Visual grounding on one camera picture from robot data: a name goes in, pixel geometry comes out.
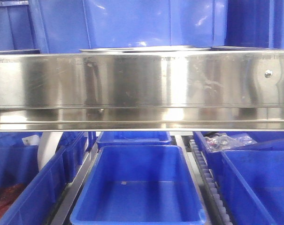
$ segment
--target scratch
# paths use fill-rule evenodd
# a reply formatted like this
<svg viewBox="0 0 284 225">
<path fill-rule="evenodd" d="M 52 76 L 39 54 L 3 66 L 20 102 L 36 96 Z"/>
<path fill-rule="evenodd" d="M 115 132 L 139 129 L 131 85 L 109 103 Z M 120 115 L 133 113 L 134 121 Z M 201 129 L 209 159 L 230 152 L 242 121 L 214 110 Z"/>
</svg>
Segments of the scratch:
<svg viewBox="0 0 284 225">
<path fill-rule="evenodd" d="M 66 71 L 67 71 L 67 70 L 65 69 L 65 70 L 63 70 L 63 71 L 60 71 L 60 72 L 56 73 L 56 75 L 62 74 L 62 73 L 64 73 L 64 72 L 66 72 Z"/>
</svg>

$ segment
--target stainless steel edge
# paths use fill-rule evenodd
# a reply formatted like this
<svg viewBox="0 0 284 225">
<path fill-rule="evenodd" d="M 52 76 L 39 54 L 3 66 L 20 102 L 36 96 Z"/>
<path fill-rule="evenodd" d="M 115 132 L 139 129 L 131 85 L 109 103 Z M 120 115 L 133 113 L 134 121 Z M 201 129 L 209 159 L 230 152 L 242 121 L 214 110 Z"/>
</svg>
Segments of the stainless steel edge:
<svg viewBox="0 0 284 225">
<path fill-rule="evenodd" d="M 284 51 L 0 55 L 0 130 L 284 129 Z"/>
<path fill-rule="evenodd" d="M 205 212 L 205 214 L 206 214 L 207 220 L 206 220 L 206 222 L 205 222 L 204 225 L 212 225 L 212 223 L 211 223 L 211 217 L 210 217 L 210 215 L 209 215 L 208 212 L 207 212 L 207 208 L 206 208 L 206 205 L 205 205 L 205 203 L 204 203 L 202 193 L 201 193 L 201 191 L 200 191 L 199 179 L 197 179 L 197 177 L 196 177 L 196 175 L 195 175 L 195 169 L 192 167 L 191 161 L 190 161 L 190 159 L 189 159 L 189 157 L 188 157 L 188 154 L 187 154 L 187 152 L 186 152 L 186 149 L 185 149 L 185 145 L 184 145 L 183 139 L 182 139 L 181 136 L 176 135 L 176 136 L 175 136 L 175 140 L 176 140 L 177 145 L 178 145 L 179 147 L 181 147 L 182 150 L 183 150 L 184 158 L 185 158 L 185 160 L 186 160 L 186 162 L 187 162 L 187 165 L 188 165 L 188 168 L 189 168 L 189 171 L 190 171 L 190 174 L 191 174 L 191 177 L 192 177 L 192 180 L 193 180 L 193 183 L 194 183 L 196 192 L 197 192 L 197 194 L 198 194 L 198 196 L 199 196 L 199 199 L 200 199 L 200 201 L 201 201 L 202 208 L 204 209 L 204 212 Z"/>
</svg>

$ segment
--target blue plastic bin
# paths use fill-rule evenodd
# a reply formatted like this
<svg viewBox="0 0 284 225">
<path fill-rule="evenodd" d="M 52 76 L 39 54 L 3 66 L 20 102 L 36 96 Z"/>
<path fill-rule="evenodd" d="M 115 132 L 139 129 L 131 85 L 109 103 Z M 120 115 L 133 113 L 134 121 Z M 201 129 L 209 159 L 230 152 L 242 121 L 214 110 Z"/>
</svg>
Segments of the blue plastic bin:
<svg viewBox="0 0 284 225">
<path fill-rule="evenodd" d="M 194 139 L 207 160 L 207 166 L 212 169 L 216 181 L 222 179 L 223 165 L 221 162 L 221 151 L 211 151 L 207 141 L 204 139 L 203 133 L 194 132 Z M 284 150 L 284 132 L 225 132 L 229 136 L 247 133 L 257 143 L 235 147 L 229 150 Z"/>
<path fill-rule="evenodd" d="M 70 217 L 74 225 L 201 225 L 204 210 L 177 146 L 106 146 Z"/>
<path fill-rule="evenodd" d="M 29 0 L 42 53 L 223 45 L 227 0 Z"/>
<path fill-rule="evenodd" d="M 238 225 L 284 225 L 284 151 L 226 151 L 222 195 Z"/>
<path fill-rule="evenodd" d="M 63 153 L 63 164 L 66 171 L 66 181 L 72 182 L 80 165 L 83 163 L 86 142 L 88 137 L 85 132 L 79 132 L 72 144 L 66 146 Z"/>
<path fill-rule="evenodd" d="M 284 0 L 229 0 L 226 45 L 284 48 Z"/>
<path fill-rule="evenodd" d="M 42 132 L 0 132 L 0 147 L 37 145 Z"/>
<path fill-rule="evenodd" d="M 34 49 L 35 32 L 28 2 L 0 1 L 0 51 Z"/>
<path fill-rule="evenodd" d="M 0 187 L 28 185 L 4 214 L 0 225 L 41 225 L 63 191 L 66 180 L 60 149 L 38 172 L 37 146 L 0 147 Z"/>
<path fill-rule="evenodd" d="M 164 145 L 170 143 L 170 133 L 166 131 L 104 131 L 97 139 L 99 149 L 107 145 Z"/>
</svg>

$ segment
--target empty blue bin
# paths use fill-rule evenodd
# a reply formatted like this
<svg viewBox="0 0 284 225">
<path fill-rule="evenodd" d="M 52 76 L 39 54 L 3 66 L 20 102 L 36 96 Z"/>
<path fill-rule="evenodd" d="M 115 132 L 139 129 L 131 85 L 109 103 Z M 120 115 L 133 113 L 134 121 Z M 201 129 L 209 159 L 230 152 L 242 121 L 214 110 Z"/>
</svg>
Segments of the empty blue bin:
<svg viewBox="0 0 284 225">
<path fill-rule="evenodd" d="M 201 225 L 206 216 L 177 146 L 106 146 L 70 217 L 74 225 Z"/>
<path fill-rule="evenodd" d="M 225 132 L 228 136 L 239 135 L 242 133 L 247 133 L 251 138 L 253 138 L 257 143 L 251 145 L 245 145 L 240 147 L 235 147 L 229 150 L 284 150 L 284 132 Z M 221 181 L 222 179 L 222 169 L 223 165 L 221 162 L 221 151 L 212 151 L 205 140 L 203 134 L 205 132 L 194 132 L 194 139 L 206 157 L 207 165 L 212 169 L 213 175 L 216 181 Z"/>
<path fill-rule="evenodd" d="M 104 131 L 97 139 L 99 149 L 107 145 L 163 145 L 170 143 L 170 133 L 166 131 Z"/>
<path fill-rule="evenodd" d="M 226 33 L 227 0 L 29 0 L 29 5 L 42 53 L 209 47 L 223 45 Z"/>
<path fill-rule="evenodd" d="M 0 51 L 34 49 L 35 31 L 27 1 L 0 1 Z"/>
<path fill-rule="evenodd" d="M 0 219 L 0 225 L 42 225 L 65 185 L 61 148 L 38 172 L 37 146 L 0 147 L 0 187 L 25 184 L 26 189 Z"/>
<path fill-rule="evenodd" d="M 222 195 L 238 225 L 284 225 L 284 151 L 226 151 Z"/>
</svg>

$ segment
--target metal rail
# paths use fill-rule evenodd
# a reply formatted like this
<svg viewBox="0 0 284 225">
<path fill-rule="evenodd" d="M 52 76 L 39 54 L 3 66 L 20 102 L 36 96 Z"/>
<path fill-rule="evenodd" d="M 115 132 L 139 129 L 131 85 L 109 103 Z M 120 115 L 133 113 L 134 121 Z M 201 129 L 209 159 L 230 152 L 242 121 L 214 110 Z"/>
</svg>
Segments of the metal rail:
<svg viewBox="0 0 284 225">
<path fill-rule="evenodd" d="M 0 55 L 0 130 L 284 130 L 284 50 Z"/>
</svg>

